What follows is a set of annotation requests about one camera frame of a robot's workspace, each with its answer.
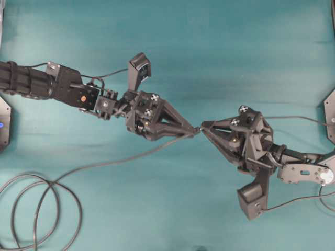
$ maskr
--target wire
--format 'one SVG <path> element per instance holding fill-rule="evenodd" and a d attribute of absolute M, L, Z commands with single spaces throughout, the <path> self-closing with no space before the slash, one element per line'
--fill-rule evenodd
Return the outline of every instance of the wire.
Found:
<path fill-rule="evenodd" d="M 333 196 L 333 195 L 335 195 L 335 192 L 331 192 L 331 193 L 327 193 L 327 194 L 325 194 L 325 195 L 321 195 L 321 194 L 320 194 L 321 191 L 322 191 L 322 187 L 321 187 L 321 189 L 320 189 L 319 195 L 295 198 L 295 199 L 293 199 L 293 200 L 284 202 L 284 203 L 279 204 L 279 205 L 277 205 L 277 206 L 274 206 L 274 207 L 271 207 L 271 208 L 268 208 L 268 209 L 262 209 L 262 211 L 264 211 L 264 212 L 269 212 L 269 211 L 272 211 L 272 210 L 281 208 L 281 207 L 283 207 L 283 206 L 286 206 L 286 205 L 288 205 L 288 204 L 291 204 L 292 202 L 295 202 L 295 201 L 298 201 L 298 200 L 309 200 L 309 199 L 320 199 L 320 200 L 321 200 L 322 198 L 325 198 L 325 197 L 329 197 L 329 196 Z"/>
<path fill-rule="evenodd" d="M 8 186 L 12 185 L 16 181 L 18 181 L 20 179 L 23 179 L 23 178 L 33 178 L 33 179 L 38 179 L 39 181 L 37 181 L 37 182 L 35 182 L 33 184 L 30 184 L 27 187 L 25 187 L 18 194 L 18 196 L 16 197 L 16 200 L 15 200 L 15 202 L 13 204 L 13 207 L 12 207 L 12 213 L 11 213 L 11 218 L 10 218 L 10 227 L 11 227 L 11 230 L 12 230 L 13 239 L 16 242 L 18 248 L 3 248 L 0 245 L 0 251 L 21 251 L 21 250 L 29 250 L 29 249 L 32 249 L 32 248 L 35 251 L 37 251 L 38 250 L 38 246 L 41 243 L 43 243 L 44 241 L 46 241 L 54 233 L 54 231 L 56 230 L 56 228 L 58 226 L 59 218 L 60 218 L 59 217 L 59 215 L 60 215 L 59 196 L 58 196 L 57 192 L 55 191 L 54 186 L 61 187 L 61 188 L 65 189 L 68 193 L 70 193 L 72 195 L 73 199 L 76 201 L 76 204 L 77 204 L 77 207 L 78 207 L 78 211 L 79 211 L 79 220 L 78 220 L 76 231 L 75 231 L 74 235 L 72 236 L 72 238 L 70 239 L 70 241 L 67 243 L 67 245 L 62 249 L 63 251 L 68 250 L 71 247 L 71 245 L 73 244 L 73 242 L 76 240 L 76 238 L 77 238 L 77 236 L 78 236 L 78 234 L 80 232 L 80 229 L 81 229 L 81 226 L 82 226 L 83 211 L 82 211 L 81 203 L 80 203 L 78 197 L 76 196 L 76 194 L 71 189 L 69 189 L 68 187 L 66 187 L 65 185 L 59 183 L 59 181 L 61 179 L 65 178 L 65 177 L 67 177 L 67 176 L 69 176 L 71 174 L 74 174 L 76 172 L 82 171 L 82 170 L 96 168 L 96 167 L 103 167 L 103 166 L 118 165 L 118 164 L 122 164 L 122 163 L 125 163 L 125 162 L 133 161 L 134 159 L 138 159 L 138 158 L 141 158 L 141 157 L 153 154 L 153 153 L 155 153 L 155 152 L 157 152 L 159 150 L 162 150 L 162 149 L 164 149 L 164 148 L 166 148 L 166 147 L 168 147 L 168 146 L 176 143 L 177 141 L 183 140 L 185 138 L 189 138 L 190 136 L 191 136 L 190 134 L 187 134 L 187 135 L 184 135 L 184 136 L 181 136 L 181 137 L 178 137 L 178 138 L 174 138 L 173 140 L 170 140 L 170 141 L 168 141 L 168 142 L 166 142 L 164 144 L 161 144 L 161 145 L 159 145 L 159 146 L 157 146 L 157 147 L 155 147 L 155 148 L 153 148 L 151 150 L 148 150 L 148 151 L 145 151 L 143 153 L 140 153 L 140 154 L 137 154 L 137 155 L 125 158 L 125 159 L 121 159 L 121 160 L 118 160 L 118 161 L 109 161 L 109 162 L 103 162 L 103 163 L 91 164 L 91 165 L 86 165 L 86 166 L 78 167 L 78 168 L 72 169 L 72 170 L 64 173 L 63 175 L 61 175 L 60 177 L 58 177 L 54 181 L 49 181 L 49 180 L 44 179 L 43 177 L 41 177 L 39 175 L 35 175 L 35 174 L 22 174 L 22 175 L 15 176 L 14 178 L 12 178 L 8 182 L 6 182 L 2 187 L 0 187 L 0 194 Z M 17 237 L 17 232 L 16 232 L 16 228 L 15 228 L 15 224 L 14 224 L 15 223 L 15 212 L 16 212 L 17 203 L 21 199 L 21 197 L 28 190 L 30 190 L 31 188 L 33 188 L 35 186 L 43 185 L 43 184 L 44 185 L 48 185 L 48 187 L 44 191 L 44 193 L 42 194 L 42 196 L 41 196 L 41 198 L 40 198 L 40 200 L 38 202 L 37 209 L 35 211 L 35 218 L 34 218 L 34 223 L 33 223 L 33 244 L 25 246 L 25 247 L 21 247 L 20 244 L 19 244 L 19 239 Z M 40 213 L 40 208 L 42 206 L 42 203 L 44 201 L 44 198 L 45 198 L 46 194 L 48 193 L 48 191 L 50 189 L 52 190 L 52 192 L 54 194 L 54 197 L 55 197 L 55 201 L 56 201 L 56 208 L 57 208 L 56 219 L 55 219 L 55 222 L 54 222 L 53 227 L 51 228 L 51 230 L 43 238 L 41 238 L 41 240 L 37 240 L 37 221 L 38 221 L 38 217 L 39 217 L 39 213 Z"/>
<path fill-rule="evenodd" d="M 25 67 L 25 68 L 36 68 L 36 67 L 39 67 L 39 66 L 43 66 L 43 65 L 47 65 L 48 63 L 41 63 L 41 64 L 36 64 L 36 65 L 29 65 L 29 66 L 25 66 L 25 65 L 20 65 L 20 67 Z M 102 76 L 95 76 L 95 77 L 91 77 L 91 76 L 87 76 L 87 75 L 81 75 L 82 77 L 87 77 L 87 78 L 105 78 L 105 77 L 110 77 L 112 75 L 115 75 L 117 73 L 120 73 L 120 72 L 125 72 L 127 71 L 128 68 L 124 68 L 124 69 L 121 69 L 121 70 L 117 70 L 117 71 L 114 71 L 114 72 L 111 72 L 109 74 L 106 74 L 106 75 L 102 75 Z"/>
<path fill-rule="evenodd" d="M 87 75 L 81 75 L 81 76 L 82 77 L 87 77 L 87 78 L 105 78 L 105 77 L 109 77 L 109 76 L 115 75 L 115 74 L 120 73 L 120 72 L 125 72 L 127 70 L 128 70 L 128 68 L 124 68 L 124 69 L 117 70 L 115 72 L 112 72 L 112 73 L 109 73 L 109 74 L 106 74 L 106 75 L 96 76 L 96 77 L 91 77 L 91 76 L 87 76 Z"/>
<path fill-rule="evenodd" d="M 319 195 L 321 195 L 322 190 L 323 190 L 323 187 L 321 186 L 320 190 L 319 190 Z M 335 209 L 332 208 L 331 206 L 329 206 L 327 203 L 325 203 L 325 201 L 322 198 L 320 198 L 320 201 L 321 201 L 322 205 L 324 205 L 328 210 L 330 210 L 332 212 L 335 212 Z"/>
<path fill-rule="evenodd" d="M 318 124 L 322 124 L 323 126 L 327 126 L 327 127 L 335 127 L 335 124 L 327 124 L 327 123 L 323 123 L 319 120 L 316 119 L 311 119 L 308 117 L 303 117 L 303 116 L 276 116 L 276 117 L 264 117 L 265 119 L 306 119 Z"/>
<path fill-rule="evenodd" d="M 25 67 L 25 68 L 36 68 L 36 67 L 43 66 L 43 65 L 47 65 L 47 64 L 48 64 L 48 63 L 41 63 L 41 64 L 29 65 L 29 66 L 20 65 L 20 67 Z"/>

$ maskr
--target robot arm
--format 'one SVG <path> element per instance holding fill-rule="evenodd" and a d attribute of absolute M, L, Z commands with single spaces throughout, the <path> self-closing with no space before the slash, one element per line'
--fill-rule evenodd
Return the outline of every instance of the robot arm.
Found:
<path fill-rule="evenodd" d="M 0 62 L 0 91 L 37 100 L 55 99 L 104 120 L 124 117 L 129 131 L 151 141 L 200 132 L 159 95 L 138 91 L 150 76 L 150 61 L 144 53 L 136 55 L 128 63 L 128 90 L 117 100 L 118 93 L 106 89 L 100 77 L 83 84 L 79 71 L 60 64 L 48 62 L 43 72 L 10 61 Z"/>
<path fill-rule="evenodd" d="M 335 152 L 306 154 L 274 144 L 273 129 L 260 112 L 247 106 L 239 108 L 237 117 L 203 122 L 202 132 L 238 171 L 255 177 L 237 191 L 249 220 L 267 209 L 269 177 L 277 169 L 277 177 L 286 184 L 312 181 L 325 186 L 335 182 Z"/>

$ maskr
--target silver metal bracket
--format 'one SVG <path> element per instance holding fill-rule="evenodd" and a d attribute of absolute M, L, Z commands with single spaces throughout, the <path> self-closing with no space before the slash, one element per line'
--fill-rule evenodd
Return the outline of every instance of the silver metal bracket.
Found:
<path fill-rule="evenodd" d="M 54 76 L 57 79 L 60 67 L 60 64 L 49 61 L 47 64 L 46 73 Z"/>
<path fill-rule="evenodd" d="M 287 164 L 279 169 L 278 178 L 286 184 L 311 181 L 325 186 L 334 182 L 334 172 L 315 164 Z"/>
<path fill-rule="evenodd" d="M 0 97 L 0 152 L 9 144 L 12 108 Z"/>
<path fill-rule="evenodd" d="M 335 90 L 323 102 L 325 107 L 326 123 L 334 127 L 327 127 L 327 138 L 335 144 Z"/>

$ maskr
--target mounting plate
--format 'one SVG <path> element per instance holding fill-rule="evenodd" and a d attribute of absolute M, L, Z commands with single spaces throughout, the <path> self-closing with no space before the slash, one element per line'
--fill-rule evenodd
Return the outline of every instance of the mounting plate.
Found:
<path fill-rule="evenodd" d="M 12 108 L 0 97 L 0 152 L 9 144 Z"/>
<path fill-rule="evenodd" d="M 327 138 L 335 144 L 335 90 L 323 102 L 325 107 L 326 123 L 333 124 L 334 127 L 327 128 Z"/>

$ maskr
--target table surface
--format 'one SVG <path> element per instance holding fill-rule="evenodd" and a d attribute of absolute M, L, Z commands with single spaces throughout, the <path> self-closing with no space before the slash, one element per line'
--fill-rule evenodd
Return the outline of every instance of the table surface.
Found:
<path fill-rule="evenodd" d="M 330 0 L 256 1 L 7 1 L 0 60 L 48 60 L 99 75 L 124 68 L 143 51 L 152 78 L 140 87 L 168 100 L 194 126 L 237 115 L 248 105 L 266 116 L 324 119 L 322 101 L 335 87 Z M 127 74 L 106 85 L 123 93 Z M 121 159 L 168 139 L 147 142 L 110 121 L 55 100 L 1 94 L 13 107 L 12 142 L 0 155 L 0 182 L 33 171 L 49 178 L 88 163 Z M 272 120 L 275 143 L 301 152 L 330 152 L 324 127 Z M 87 170 L 63 183 L 79 196 L 83 228 L 71 250 L 326 250 L 334 249 L 335 214 L 301 201 L 249 222 L 236 190 L 252 181 L 200 134 L 119 166 Z M 15 247 L 10 209 L 20 182 L 0 200 L 0 242 Z M 32 240 L 38 198 L 19 203 L 16 225 Z M 269 206 L 315 195 L 310 183 L 271 178 Z M 76 223 L 75 202 L 60 191 L 62 219 L 41 250 L 60 250 Z M 42 206 L 38 236 L 55 216 L 52 195 Z"/>

